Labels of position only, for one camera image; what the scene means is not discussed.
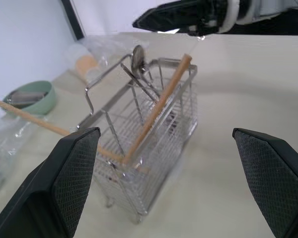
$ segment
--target white tabletop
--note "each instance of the white tabletop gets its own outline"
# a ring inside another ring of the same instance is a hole
[[[198,66],[199,124],[183,159],[153,209],[139,225],[116,206],[104,207],[92,187],[75,237],[273,238],[246,183],[234,127],[286,140],[298,151],[298,37],[212,35],[200,41],[182,34],[134,33],[150,43],[148,59],[190,53]],[[125,81],[105,80],[93,90],[100,108]],[[88,113],[84,85],[66,72],[54,81],[58,104],[49,121],[70,128]],[[0,211],[26,176],[61,137],[39,128],[18,153],[0,190]]]

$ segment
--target wire mesh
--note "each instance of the wire mesh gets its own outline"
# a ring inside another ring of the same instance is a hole
[[[150,64],[144,77],[161,94],[168,85],[178,60],[159,59]],[[107,198],[128,212],[146,215],[164,180],[181,155],[183,146],[197,125],[197,99],[192,87],[196,66],[185,73],[141,149],[127,165],[97,153],[94,179]],[[101,146],[124,156],[139,135],[158,96],[152,88],[130,82],[129,89],[93,123],[101,129]]]

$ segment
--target green bowl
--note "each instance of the green bowl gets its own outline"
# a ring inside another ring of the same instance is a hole
[[[56,93],[53,85],[49,81],[36,81],[25,84],[14,91],[24,92],[48,92],[48,94],[40,101],[32,104],[28,107],[22,108],[22,111],[34,114],[34,115],[45,115],[56,105]],[[3,99],[7,103],[9,94]]]

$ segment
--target wire basket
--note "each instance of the wire basket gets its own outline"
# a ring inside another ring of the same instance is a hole
[[[100,143],[108,151],[125,156],[150,115],[158,95],[168,85],[180,61],[154,59],[142,74],[142,86],[124,65],[124,56],[86,88],[90,114],[77,126],[98,126]],[[94,113],[88,91],[113,69],[130,76],[131,80],[98,112]],[[93,177],[107,198],[107,207],[113,203],[134,214],[137,222],[152,207],[167,175],[180,158],[186,141],[197,126],[197,97],[192,79],[197,67],[190,65],[173,94],[155,120],[128,164],[121,164],[97,153]]]

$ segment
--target wooden stick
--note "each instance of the wooden stick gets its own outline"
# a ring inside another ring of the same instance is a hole
[[[18,108],[15,108],[14,106],[10,105],[10,104],[7,104],[5,102],[2,102],[0,101],[0,107],[2,107],[3,109],[6,109],[7,111],[11,112],[11,113],[14,113],[18,116],[20,116],[21,118],[27,120],[27,121],[30,121],[32,123],[35,123],[43,128],[46,128],[50,131],[53,131],[59,135],[62,135],[62,136],[67,136],[70,134],[69,131],[67,130],[64,130],[62,128],[59,128],[57,126],[54,126],[48,122],[45,122],[41,119],[38,119],[34,116],[32,116],[30,113],[27,113],[27,112],[24,112]],[[113,154],[112,152],[110,151],[107,151],[105,149],[103,149],[99,144],[97,146],[97,150],[99,153],[101,153],[103,156],[106,156],[106,157],[109,157],[113,160],[117,160],[117,161],[120,161],[123,159],[123,157],[119,156],[119,155],[116,155],[116,154]]]
[[[151,127],[152,127],[155,119],[160,114],[160,112],[163,109],[163,107],[164,107],[167,99],[169,98],[169,96],[174,91],[174,89],[175,89],[176,85],[178,84],[178,82],[180,81],[180,79],[181,79],[184,71],[189,67],[190,62],[191,62],[191,59],[192,59],[192,57],[189,56],[189,55],[187,55],[187,54],[185,54],[182,57],[182,60],[181,60],[181,62],[179,64],[178,68],[174,72],[170,83],[168,84],[168,86],[163,91],[163,93],[162,93],[162,95],[160,97],[160,100],[155,105],[155,107],[153,108],[152,113],[150,114],[150,116],[146,120],[146,122],[144,124],[144,127],[142,129],[142,132],[139,134],[139,136],[137,137],[137,139],[134,142],[134,144],[130,147],[127,155],[122,160],[122,163],[127,164],[130,161],[131,156],[136,151],[136,149],[138,148],[138,146],[141,144],[142,140],[145,138],[145,136],[147,135],[147,133],[150,131],[150,129],[151,129]]]

